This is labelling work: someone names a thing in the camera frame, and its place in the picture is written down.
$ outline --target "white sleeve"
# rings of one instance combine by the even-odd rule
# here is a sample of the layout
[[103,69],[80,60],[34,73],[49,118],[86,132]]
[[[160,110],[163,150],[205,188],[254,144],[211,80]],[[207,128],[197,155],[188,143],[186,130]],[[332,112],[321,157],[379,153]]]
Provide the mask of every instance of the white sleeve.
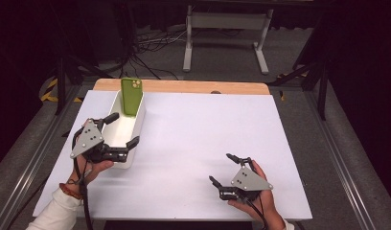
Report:
[[284,230],[294,230],[294,225],[289,223],[287,220],[283,219],[283,221],[285,222],[285,229]]
[[29,223],[27,230],[63,230],[72,229],[76,223],[77,210],[82,201],[66,195],[61,189],[55,190],[53,199],[37,216]]

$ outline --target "metal frame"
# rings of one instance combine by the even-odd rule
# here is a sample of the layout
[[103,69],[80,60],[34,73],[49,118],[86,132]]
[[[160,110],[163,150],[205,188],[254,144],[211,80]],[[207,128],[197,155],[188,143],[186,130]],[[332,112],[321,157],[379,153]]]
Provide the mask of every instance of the metal frame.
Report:
[[317,102],[312,92],[305,92],[307,102],[310,106],[310,110],[315,117],[315,120],[318,126],[321,129],[321,132],[324,135],[324,139],[327,142],[328,149],[330,152],[330,157],[333,161],[333,165],[338,173],[339,179],[341,180],[342,186],[344,187],[345,193],[347,194],[348,199],[351,202],[351,205],[356,214],[357,220],[359,221],[361,229],[376,229],[372,219],[368,213],[368,210],[365,207],[365,204],[362,201],[362,198],[357,189],[357,185],[351,174],[348,170],[348,167],[345,165],[345,162],[342,158],[341,152],[336,145],[336,142],[331,134],[327,123],[323,121],[316,111]]
[[258,42],[254,42],[254,50],[259,62],[259,67],[264,75],[269,73],[262,48],[264,46],[267,30],[273,10],[267,14],[242,14],[242,13],[210,13],[193,12],[193,7],[187,9],[187,42],[184,54],[183,71],[190,72],[192,65],[192,29],[193,28],[225,28],[225,29],[245,29],[260,30],[261,37]]
[[80,90],[79,86],[77,85],[71,86],[71,89],[67,95],[65,106],[61,109],[61,112],[59,112],[59,114],[55,116],[52,122],[49,124],[49,127],[43,139],[40,141],[39,146],[34,152],[31,161],[29,162],[25,171],[19,177],[18,182],[16,183],[16,186],[13,189],[10,198],[8,199],[7,203],[5,204],[4,208],[0,213],[0,229],[7,229],[12,218],[16,214],[19,206],[21,205],[22,199],[24,198],[25,194],[28,192],[29,187],[31,186],[33,180],[35,179],[35,176],[37,174],[37,171],[43,159],[45,158],[47,152],[50,150],[52,140],[56,134],[56,131],[58,130],[58,127],[60,126],[61,122],[66,116],[67,111],[71,106],[71,104],[73,103],[74,99],[76,98],[77,94],[79,93],[79,90]]

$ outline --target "phone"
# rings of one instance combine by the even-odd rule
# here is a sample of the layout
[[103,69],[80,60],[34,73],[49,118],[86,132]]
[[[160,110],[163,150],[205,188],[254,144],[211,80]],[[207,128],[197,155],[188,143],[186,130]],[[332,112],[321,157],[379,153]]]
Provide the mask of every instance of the phone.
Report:
[[142,101],[142,81],[134,78],[121,79],[123,111],[127,116],[136,116]]

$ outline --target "aluminum rail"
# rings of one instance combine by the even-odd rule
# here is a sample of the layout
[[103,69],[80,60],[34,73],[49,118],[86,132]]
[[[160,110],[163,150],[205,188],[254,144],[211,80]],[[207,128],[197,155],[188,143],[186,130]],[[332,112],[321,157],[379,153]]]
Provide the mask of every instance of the aluminum rail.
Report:
[[52,145],[52,140],[58,130],[58,126],[63,121],[70,105],[73,103],[73,100],[76,98],[79,93],[80,86],[73,85],[71,86],[69,93],[67,94],[66,104],[61,110],[61,112],[55,116],[52,122],[49,124],[49,127],[43,136],[43,139],[40,141],[39,146],[37,147],[34,155],[32,156],[27,168],[19,177],[13,192],[5,204],[4,208],[0,214],[0,229],[7,229],[9,224],[12,221],[12,218],[19,209],[19,206],[24,198],[25,194],[28,192],[29,187],[31,186],[36,173],[46,156],[50,146]]
[[320,115],[317,112],[317,102],[313,93],[305,92],[305,96],[309,103],[310,110],[314,115],[315,120],[320,127],[321,132],[324,135],[324,138],[328,144],[328,149],[330,152],[330,157],[333,161],[333,165],[336,169],[336,172],[338,173],[339,179],[342,182],[342,186],[344,187],[345,193],[347,194],[347,197],[351,202],[361,229],[376,229],[368,211],[366,210],[365,204],[360,197],[359,191],[357,190],[357,185],[351,177],[347,166],[345,165],[341,152],[336,145],[336,142],[327,126],[327,123],[321,119]]

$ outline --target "white table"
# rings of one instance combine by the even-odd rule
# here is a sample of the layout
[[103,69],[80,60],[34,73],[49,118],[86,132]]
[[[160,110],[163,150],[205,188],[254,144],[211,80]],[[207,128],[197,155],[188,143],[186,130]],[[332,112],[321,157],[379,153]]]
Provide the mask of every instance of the white table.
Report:
[[[89,91],[71,133],[89,118],[103,118],[116,91]],[[225,153],[252,157],[274,186],[276,207],[288,220],[311,219],[288,140],[270,95],[145,93],[147,114],[132,166],[110,169],[88,186],[94,219],[251,220],[219,199],[240,166]],[[35,207],[37,216],[65,181],[73,162],[72,136]],[[82,208],[79,216],[83,217]]]

